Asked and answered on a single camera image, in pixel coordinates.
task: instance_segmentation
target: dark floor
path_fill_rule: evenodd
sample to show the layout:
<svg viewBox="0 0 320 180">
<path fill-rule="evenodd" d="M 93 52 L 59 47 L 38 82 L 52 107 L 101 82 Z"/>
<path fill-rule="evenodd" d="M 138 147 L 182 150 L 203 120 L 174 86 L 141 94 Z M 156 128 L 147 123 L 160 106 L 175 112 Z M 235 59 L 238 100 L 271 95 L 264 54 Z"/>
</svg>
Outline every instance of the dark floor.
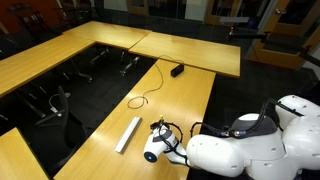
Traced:
<svg viewBox="0 0 320 180">
<path fill-rule="evenodd" d="M 226 36 L 229 29 L 224 27 L 204 25 L 193 21 L 128 15 L 107 10 L 99 13 L 101 18 L 97 20 L 102 22 L 240 46 L 242 57 L 250 48 L 250 40 L 228 41 Z M 25 88 L 31 90 L 38 97 L 37 100 L 30 98 L 29 100 L 46 114 L 50 114 L 48 99 L 57 93 L 57 85 L 62 85 L 65 91 L 71 93 L 71 97 L 68 99 L 73 114 L 85 126 L 91 129 L 97 128 L 151 67 L 152 61 L 148 58 L 142 58 L 137 67 L 131 70 L 126 77 L 123 77 L 119 70 L 128 63 L 128 54 L 125 56 L 125 62 L 120 63 L 121 50 L 111 48 L 106 57 L 91 64 L 90 60 L 95 55 L 95 48 L 92 47 L 73 58 L 82 72 L 93 77 L 93 82 L 88 83 L 86 79 L 73 74 L 69 74 L 70 80 L 66 80 L 55 71 L 50 71 L 35 80 L 48 91 L 47 94 L 41 93 L 32 86 L 26 86 Z M 74 72 L 70 62 L 64 63 L 60 68 L 66 72 Z M 268 98 L 278 99 L 288 94 L 299 94 L 310 89 L 317 81 L 314 72 L 310 69 L 302 68 L 295 71 L 254 63 L 242 58 L 240 78 L 217 75 L 204 121 L 216 128 L 221 128 L 225 122 L 224 110 L 226 108 L 240 109 L 244 112 L 258 112 L 262 103 Z M 32 137 L 33 124 L 40 120 L 40 117 L 28 109 L 16 97 L 15 93 L 1 98 L 0 114 L 9 119 L 9 121 L 0 120 L 1 133 L 16 126 L 27 140 Z M 188 179 L 225 178 L 204 171 L 191 170 Z M 247 179 L 247 177 L 241 176 L 237 179 Z"/>
</svg>

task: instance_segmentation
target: wooden table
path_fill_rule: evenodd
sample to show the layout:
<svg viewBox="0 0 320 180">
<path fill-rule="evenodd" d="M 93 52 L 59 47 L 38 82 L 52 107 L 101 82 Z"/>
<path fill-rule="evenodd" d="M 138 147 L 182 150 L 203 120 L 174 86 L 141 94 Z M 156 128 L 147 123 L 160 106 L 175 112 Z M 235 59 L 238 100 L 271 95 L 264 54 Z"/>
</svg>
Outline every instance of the wooden table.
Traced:
<svg viewBox="0 0 320 180">
<path fill-rule="evenodd" d="M 49 179 L 16 128 L 0 137 L 0 179 Z"/>
<path fill-rule="evenodd" d="M 169 61 L 219 74 L 240 76 L 240 47 L 151 32 L 130 53 Z"/>
<path fill-rule="evenodd" d="M 164 83 L 160 90 L 145 97 L 149 103 L 139 109 L 130 109 L 131 98 L 158 88 L 161 75 L 154 65 L 126 95 L 84 145 L 58 172 L 55 179 L 186 179 L 189 168 L 172 165 L 161 155 L 157 163 L 143 157 L 144 145 L 150 135 L 150 124 L 164 115 L 167 122 L 174 122 L 185 133 L 183 146 L 190 138 L 189 130 L 196 121 L 202 121 L 206 111 L 215 73 L 185 67 L 176 78 L 170 71 L 176 63 L 157 61 Z M 138 106 L 141 99 L 134 100 Z M 114 151 L 121 135 L 135 116 L 142 121 L 123 154 Z"/>
<path fill-rule="evenodd" d="M 62 35 L 0 61 L 0 97 L 94 43 L 92 40 Z"/>
<path fill-rule="evenodd" d="M 91 21 L 68 30 L 64 34 L 90 39 L 99 44 L 127 50 L 150 32 L 144 29 Z"/>
</svg>

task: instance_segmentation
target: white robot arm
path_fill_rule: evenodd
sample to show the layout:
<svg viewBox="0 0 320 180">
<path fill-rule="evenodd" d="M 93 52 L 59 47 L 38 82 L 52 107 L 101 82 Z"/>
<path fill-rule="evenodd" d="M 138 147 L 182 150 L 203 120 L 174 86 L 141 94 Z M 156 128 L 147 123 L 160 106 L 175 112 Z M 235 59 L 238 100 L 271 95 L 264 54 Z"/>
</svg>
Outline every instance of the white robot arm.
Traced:
<svg viewBox="0 0 320 180">
<path fill-rule="evenodd" d="M 293 179 L 301 169 L 320 170 L 320 107 L 297 96 L 279 102 L 283 132 L 262 111 L 239 117 L 229 131 L 216 132 L 220 137 L 194 136 L 184 150 L 161 119 L 153 126 L 144 157 L 156 162 L 164 152 L 173 164 L 227 177 L 245 170 L 254 179 Z"/>
</svg>

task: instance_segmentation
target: desk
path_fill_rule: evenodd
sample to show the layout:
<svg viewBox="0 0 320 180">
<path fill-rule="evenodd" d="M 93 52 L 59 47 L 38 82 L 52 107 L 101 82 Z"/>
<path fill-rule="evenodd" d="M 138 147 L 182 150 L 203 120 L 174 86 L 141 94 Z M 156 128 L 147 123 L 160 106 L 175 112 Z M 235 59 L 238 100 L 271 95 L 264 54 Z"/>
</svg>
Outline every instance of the desk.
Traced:
<svg viewBox="0 0 320 180">
<path fill-rule="evenodd" d="M 189 66 L 240 76 L 240 47 L 236 46 L 151 32 L 129 52 L 155 59 L 182 60 Z"/>
<path fill-rule="evenodd" d="M 0 179 L 49 179 L 18 129 L 0 137 Z"/>
<path fill-rule="evenodd" d="M 120 49 L 129 49 L 151 31 L 91 21 L 64 32 Z"/>
<path fill-rule="evenodd" d="M 186 179 L 189 168 L 170 164 L 163 154 L 157 163 L 147 162 L 143 157 L 144 145 L 151 132 L 150 124 L 158 121 L 162 114 L 166 121 L 180 126 L 185 133 L 183 146 L 186 147 L 192 124 L 204 118 L 215 73 L 185 67 L 183 73 L 173 78 L 170 71 L 177 66 L 176 63 L 158 60 L 156 64 L 163 73 L 164 84 L 160 90 L 146 95 L 149 104 L 140 109 L 127 107 L 131 98 L 159 87 L 161 76 L 155 65 L 58 172 L 55 179 Z M 132 105 L 138 105 L 139 101 L 142 100 L 135 100 Z M 143 120 L 124 153 L 119 154 L 114 148 L 135 116 Z"/>
<path fill-rule="evenodd" d="M 62 35 L 0 61 L 0 97 L 94 43 L 92 40 Z"/>
</svg>

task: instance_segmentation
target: small black box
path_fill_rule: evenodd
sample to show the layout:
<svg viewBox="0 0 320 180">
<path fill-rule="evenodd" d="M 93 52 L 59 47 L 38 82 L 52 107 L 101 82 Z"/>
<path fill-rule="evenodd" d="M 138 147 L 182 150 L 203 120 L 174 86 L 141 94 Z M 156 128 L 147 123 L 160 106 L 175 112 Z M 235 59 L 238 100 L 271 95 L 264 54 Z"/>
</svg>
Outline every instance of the small black box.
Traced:
<svg viewBox="0 0 320 180">
<path fill-rule="evenodd" d="M 184 70 L 184 65 L 180 64 L 177 67 L 175 67 L 174 69 L 171 70 L 171 76 L 172 77 L 176 77 L 178 76 L 181 72 L 183 72 Z"/>
</svg>

